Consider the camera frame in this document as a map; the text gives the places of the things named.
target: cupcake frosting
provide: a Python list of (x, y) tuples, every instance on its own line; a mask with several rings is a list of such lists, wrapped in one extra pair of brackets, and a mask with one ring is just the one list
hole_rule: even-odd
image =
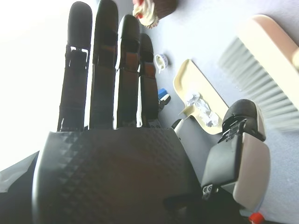
[(134, 5), (133, 16), (139, 18), (139, 21), (142, 25), (149, 26), (156, 19), (154, 9), (155, 3), (153, 0), (143, 0), (142, 4)]

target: blue object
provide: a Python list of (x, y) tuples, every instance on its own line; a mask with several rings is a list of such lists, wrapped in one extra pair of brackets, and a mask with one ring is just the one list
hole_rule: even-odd
[(167, 94), (166, 89), (162, 88), (158, 91), (158, 96), (159, 96), (159, 100), (162, 99), (163, 96), (165, 96)]

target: robotic hand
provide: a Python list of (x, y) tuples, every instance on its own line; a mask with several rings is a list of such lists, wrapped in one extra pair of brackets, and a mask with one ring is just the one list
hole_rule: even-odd
[[(49, 134), (34, 173), (34, 223), (214, 223), (223, 208), (202, 200), (175, 127), (150, 128), (160, 127), (151, 40), (131, 15), (118, 28), (111, 0), (100, 1), (96, 17), (89, 130), (84, 127), (91, 31), (90, 7), (74, 3), (57, 132)], [(256, 205), (269, 179), (259, 116), (247, 100), (229, 109), (206, 164), (204, 198), (223, 188), (239, 204)], [(234, 211), (241, 223), (237, 206)]]

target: small bowl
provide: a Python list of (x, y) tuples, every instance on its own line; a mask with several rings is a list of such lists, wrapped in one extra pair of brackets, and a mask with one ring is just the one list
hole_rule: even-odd
[(161, 71), (165, 70), (168, 66), (168, 59), (165, 55), (159, 54), (155, 56), (155, 63), (159, 69), (159, 74)]

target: cupcake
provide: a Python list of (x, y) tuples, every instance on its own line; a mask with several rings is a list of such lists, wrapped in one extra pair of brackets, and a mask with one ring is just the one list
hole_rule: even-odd
[(158, 25), (159, 20), (173, 13), (177, 7), (176, 0), (133, 0), (133, 16), (147, 28)]

